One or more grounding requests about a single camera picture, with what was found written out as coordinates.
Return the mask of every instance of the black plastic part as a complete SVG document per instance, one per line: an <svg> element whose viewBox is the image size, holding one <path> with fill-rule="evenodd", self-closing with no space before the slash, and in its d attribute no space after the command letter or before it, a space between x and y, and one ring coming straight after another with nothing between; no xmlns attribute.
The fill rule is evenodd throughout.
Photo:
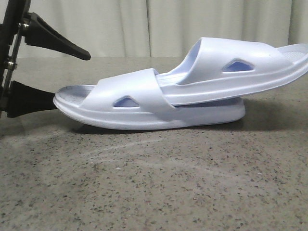
<svg viewBox="0 0 308 231"><path fill-rule="evenodd" d="M31 112L57 109L53 104L54 93L11 82L7 117L15 118Z"/></svg>
<svg viewBox="0 0 308 231"><path fill-rule="evenodd" d="M59 51L82 60L91 58L88 51L64 38L36 13L31 13L26 18L30 23L29 28L23 34L27 45Z"/></svg>

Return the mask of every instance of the speckled floor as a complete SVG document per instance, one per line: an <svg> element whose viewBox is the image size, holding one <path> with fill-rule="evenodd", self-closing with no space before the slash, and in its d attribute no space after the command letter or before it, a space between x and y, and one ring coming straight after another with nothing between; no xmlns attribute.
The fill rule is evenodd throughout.
<svg viewBox="0 0 308 231"><path fill-rule="evenodd" d="M20 59L42 90L178 58ZM308 230L308 75L245 97L237 122L127 132L58 110L0 120L0 230Z"/></svg>

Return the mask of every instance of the slide sandal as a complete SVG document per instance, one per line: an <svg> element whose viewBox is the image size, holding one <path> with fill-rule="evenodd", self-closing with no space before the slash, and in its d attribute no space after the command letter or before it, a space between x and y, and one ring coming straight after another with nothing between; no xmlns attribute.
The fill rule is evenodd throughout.
<svg viewBox="0 0 308 231"><path fill-rule="evenodd" d="M168 73L146 69L64 87L54 104L79 122L111 129L167 129L232 122L241 95L290 83L308 71L308 46L201 38Z"/></svg>
<svg viewBox="0 0 308 231"><path fill-rule="evenodd" d="M183 62L156 76L172 105L209 102L281 87L308 71L308 44L201 38Z"/></svg>

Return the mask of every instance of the gray surface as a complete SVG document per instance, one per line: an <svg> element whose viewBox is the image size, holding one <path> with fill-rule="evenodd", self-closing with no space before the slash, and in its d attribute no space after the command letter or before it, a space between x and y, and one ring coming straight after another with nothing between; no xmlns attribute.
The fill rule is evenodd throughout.
<svg viewBox="0 0 308 231"><path fill-rule="evenodd" d="M179 58L20 59L42 90ZM225 125L148 132L58 110L0 120L0 230L307 230L308 76L245 97Z"/></svg>

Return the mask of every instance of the curtain fold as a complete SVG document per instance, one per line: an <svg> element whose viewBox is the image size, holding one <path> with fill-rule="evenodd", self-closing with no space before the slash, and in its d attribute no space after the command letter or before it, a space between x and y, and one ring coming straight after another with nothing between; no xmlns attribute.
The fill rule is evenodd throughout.
<svg viewBox="0 0 308 231"><path fill-rule="evenodd" d="M308 0L32 0L30 12L92 57L184 56L200 37L308 43ZM25 44L19 52L61 56Z"/></svg>

